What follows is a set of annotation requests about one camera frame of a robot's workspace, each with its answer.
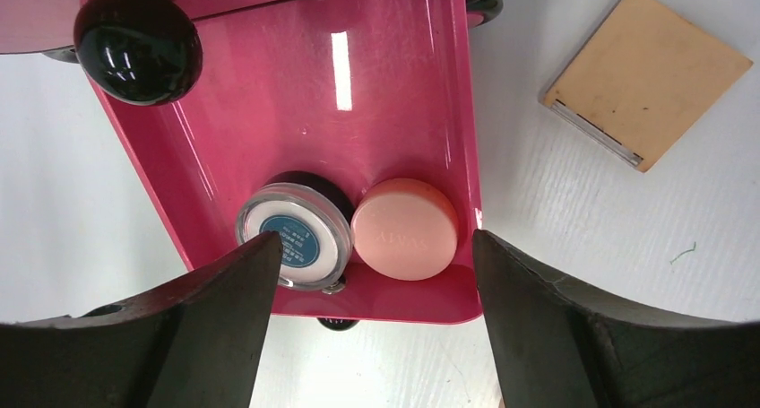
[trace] black ball knob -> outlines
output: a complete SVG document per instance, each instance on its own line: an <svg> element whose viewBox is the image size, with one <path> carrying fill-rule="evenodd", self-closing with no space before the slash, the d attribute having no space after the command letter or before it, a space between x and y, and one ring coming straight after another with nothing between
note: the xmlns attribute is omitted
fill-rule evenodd
<svg viewBox="0 0 760 408"><path fill-rule="evenodd" d="M177 100L201 74L198 32L171 0L89 0L76 16L73 37L87 75L127 103Z"/></svg>
<svg viewBox="0 0 760 408"><path fill-rule="evenodd" d="M349 330L358 323L357 320L341 320L339 318L318 317L316 320L319 321L320 325L327 327L330 330L334 330L335 332Z"/></svg>

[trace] white surface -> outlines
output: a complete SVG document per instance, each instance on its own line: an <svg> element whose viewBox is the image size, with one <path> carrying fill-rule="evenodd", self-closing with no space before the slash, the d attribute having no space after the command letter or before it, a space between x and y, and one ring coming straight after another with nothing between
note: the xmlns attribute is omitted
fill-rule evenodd
<svg viewBox="0 0 760 408"><path fill-rule="evenodd" d="M538 103L614 1L505 0L471 33L485 225L628 298L758 319L757 66L644 175ZM756 0L662 1L760 62ZM81 314L184 272L77 66L0 56L0 101L0 320ZM336 334L274 317L254 391L254 406L497 400L482 320Z"/></svg>

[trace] pink plastic tray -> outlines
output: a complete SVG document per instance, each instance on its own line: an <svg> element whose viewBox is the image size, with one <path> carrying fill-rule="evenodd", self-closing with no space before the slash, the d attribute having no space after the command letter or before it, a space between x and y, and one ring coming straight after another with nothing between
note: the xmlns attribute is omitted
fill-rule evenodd
<svg viewBox="0 0 760 408"><path fill-rule="evenodd" d="M196 26L203 73L179 102L130 106L96 88L187 267L237 245L241 205L280 172L319 174L355 204L377 182L418 178L459 214L452 265L401 282L354 257L344 291L279 288L273 313L427 323L479 316L464 0L289 0Z"/></svg>

